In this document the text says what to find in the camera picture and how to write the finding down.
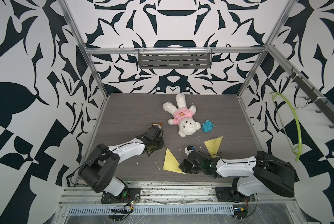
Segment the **yellow square paper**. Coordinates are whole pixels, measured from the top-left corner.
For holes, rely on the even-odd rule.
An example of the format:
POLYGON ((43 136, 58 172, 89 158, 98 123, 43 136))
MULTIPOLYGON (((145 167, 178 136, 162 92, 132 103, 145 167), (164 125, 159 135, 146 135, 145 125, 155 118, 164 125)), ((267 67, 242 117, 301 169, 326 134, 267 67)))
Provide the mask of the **yellow square paper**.
POLYGON ((223 137, 221 136, 221 137, 211 139, 211 140, 204 142, 212 158, 215 158, 218 155, 222 140, 223 140, 223 137))

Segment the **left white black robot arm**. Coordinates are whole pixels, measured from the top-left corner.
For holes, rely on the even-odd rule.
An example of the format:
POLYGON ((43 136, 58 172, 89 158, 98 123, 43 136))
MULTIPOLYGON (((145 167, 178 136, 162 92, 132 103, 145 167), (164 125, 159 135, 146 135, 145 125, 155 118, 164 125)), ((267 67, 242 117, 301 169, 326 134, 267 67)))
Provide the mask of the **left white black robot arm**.
POLYGON ((118 165, 138 155, 150 156, 164 146, 163 130, 159 124, 154 123, 146 132, 126 143, 115 146, 97 145, 78 169, 78 175, 96 193, 103 192, 115 198, 124 198, 128 187, 114 176, 118 165))

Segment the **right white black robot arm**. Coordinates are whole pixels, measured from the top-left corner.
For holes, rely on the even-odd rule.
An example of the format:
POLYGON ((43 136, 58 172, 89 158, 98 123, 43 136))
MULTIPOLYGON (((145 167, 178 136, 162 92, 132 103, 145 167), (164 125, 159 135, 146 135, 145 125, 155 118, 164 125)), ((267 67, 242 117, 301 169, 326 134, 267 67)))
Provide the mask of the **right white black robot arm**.
POLYGON ((227 160, 213 157, 185 148, 187 158, 179 165, 186 174, 203 173, 211 178, 232 177, 230 187, 216 187, 219 202, 240 203, 256 199, 258 193, 272 192, 279 196, 292 198, 295 195, 294 180, 296 171, 289 163, 264 151, 243 159, 227 160))

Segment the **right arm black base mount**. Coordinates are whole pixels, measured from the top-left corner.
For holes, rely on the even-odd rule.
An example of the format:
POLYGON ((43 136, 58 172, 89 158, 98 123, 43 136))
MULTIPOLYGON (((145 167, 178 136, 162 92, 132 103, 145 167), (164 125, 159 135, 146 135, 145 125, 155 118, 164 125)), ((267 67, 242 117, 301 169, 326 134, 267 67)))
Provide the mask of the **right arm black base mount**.
POLYGON ((255 195, 245 196, 237 191, 239 177, 233 179, 231 187, 215 187, 215 194, 218 202, 250 202, 255 201, 255 195))

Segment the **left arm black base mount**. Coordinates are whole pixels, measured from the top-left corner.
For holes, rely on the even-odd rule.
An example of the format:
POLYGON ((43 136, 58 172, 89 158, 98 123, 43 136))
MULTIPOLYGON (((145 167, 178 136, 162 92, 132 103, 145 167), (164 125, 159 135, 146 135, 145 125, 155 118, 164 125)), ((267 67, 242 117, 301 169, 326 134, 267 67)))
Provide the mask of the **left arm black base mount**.
POLYGON ((103 190, 101 203, 112 204, 139 201, 140 195, 141 188, 130 188, 117 177, 113 177, 108 186, 103 190))

